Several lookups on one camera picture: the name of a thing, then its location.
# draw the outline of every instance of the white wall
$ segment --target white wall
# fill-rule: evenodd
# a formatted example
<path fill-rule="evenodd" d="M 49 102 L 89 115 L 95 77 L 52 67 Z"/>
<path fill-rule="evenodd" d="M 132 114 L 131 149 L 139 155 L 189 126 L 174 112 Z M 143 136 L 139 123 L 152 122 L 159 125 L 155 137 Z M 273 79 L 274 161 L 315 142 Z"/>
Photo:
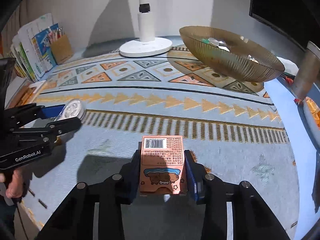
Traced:
<path fill-rule="evenodd" d="M 75 50 L 93 43 L 138 37 L 139 0 L 27 0 L 33 20 L 51 12 Z M 213 0 L 150 0 L 157 36 L 179 35 L 186 25 L 210 25 Z"/>
<path fill-rule="evenodd" d="M 304 52 L 286 37 L 249 16 L 250 0 L 214 0 L 212 27 L 243 35 L 299 66 Z"/>

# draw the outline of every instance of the amber ribbed bowl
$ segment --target amber ribbed bowl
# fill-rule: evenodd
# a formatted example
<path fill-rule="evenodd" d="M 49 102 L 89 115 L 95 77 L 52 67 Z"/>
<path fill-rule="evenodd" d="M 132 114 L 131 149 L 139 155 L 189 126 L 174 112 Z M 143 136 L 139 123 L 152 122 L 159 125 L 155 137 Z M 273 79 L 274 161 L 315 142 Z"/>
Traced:
<path fill-rule="evenodd" d="M 259 83 L 272 80 L 284 71 L 284 65 L 275 55 L 241 35 L 203 26 L 187 26 L 179 31 L 190 52 L 217 73 Z"/>

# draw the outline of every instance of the barcode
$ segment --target barcode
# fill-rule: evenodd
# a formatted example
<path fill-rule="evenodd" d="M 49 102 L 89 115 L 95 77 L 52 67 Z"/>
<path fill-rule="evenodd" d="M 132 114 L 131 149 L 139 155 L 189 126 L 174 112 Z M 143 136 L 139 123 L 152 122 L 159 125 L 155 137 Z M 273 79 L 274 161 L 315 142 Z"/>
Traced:
<path fill-rule="evenodd" d="M 166 148 L 165 138 L 163 139 L 145 139 L 145 148 Z"/>

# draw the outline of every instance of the person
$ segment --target person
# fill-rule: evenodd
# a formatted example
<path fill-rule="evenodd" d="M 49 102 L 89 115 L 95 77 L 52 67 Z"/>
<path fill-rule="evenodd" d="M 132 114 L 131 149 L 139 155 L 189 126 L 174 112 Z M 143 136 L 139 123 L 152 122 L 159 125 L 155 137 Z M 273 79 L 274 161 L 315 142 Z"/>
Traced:
<path fill-rule="evenodd" d="M 5 183 L 9 178 L 5 177 L 4 173 L 0 173 L 0 183 Z M 22 168 L 17 168 L 13 171 L 12 180 L 9 183 L 5 196 L 7 198 L 20 198 L 23 193 L 23 177 Z M 8 206 L 4 197 L 0 195 L 0 220 L 1 224 L 5 225 L 7 229 L 14 235 L 14 213 L 16 205 Z"/>

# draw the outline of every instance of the patterned tablecloth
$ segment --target patterned tablecloth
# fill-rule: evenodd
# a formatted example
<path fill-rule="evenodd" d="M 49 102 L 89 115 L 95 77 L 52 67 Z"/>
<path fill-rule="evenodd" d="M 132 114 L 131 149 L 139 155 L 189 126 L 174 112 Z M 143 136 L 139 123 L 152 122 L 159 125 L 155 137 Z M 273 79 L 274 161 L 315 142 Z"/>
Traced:
<path fill-rule="evenodd" d="M 103 181 L 130 161 L 142 135 L 166 134 L 182 135 L 184 148 L 222 180 L 251 182 L 294 237 L 297 170 L 263 84 L 221 76 L 179 45 L 154 57 L 126 58 L 113 51 L 57 66 L 36 102 L 50 106 L 73 98 L 86 102 L 82 128 L 30 167 L 35 196 L 27 194 L 23 204 L 39 228 L 77 182 Z M 126 239 L 161 239 L 168 233 L 200 238 L 204 207 L 188 197 L 138 197 L 122 210 Z M 231 213 L 228 206 L 228 239 Z"/>

